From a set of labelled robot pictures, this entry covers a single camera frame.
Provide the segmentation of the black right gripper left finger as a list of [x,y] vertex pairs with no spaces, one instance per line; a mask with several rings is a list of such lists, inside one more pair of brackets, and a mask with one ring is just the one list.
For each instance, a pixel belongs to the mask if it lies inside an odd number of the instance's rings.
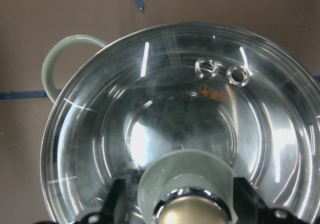
[[123,178],[114,180],[101,209],[84,215],[75,223],[124,223],[127,213],[125,183]]

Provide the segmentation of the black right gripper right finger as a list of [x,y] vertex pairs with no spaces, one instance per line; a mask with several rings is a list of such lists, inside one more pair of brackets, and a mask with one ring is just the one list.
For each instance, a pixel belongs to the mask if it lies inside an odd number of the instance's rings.
[[269,208],[244,177],[233,179],[233,208],[237,223],[300,223],[285,209]]

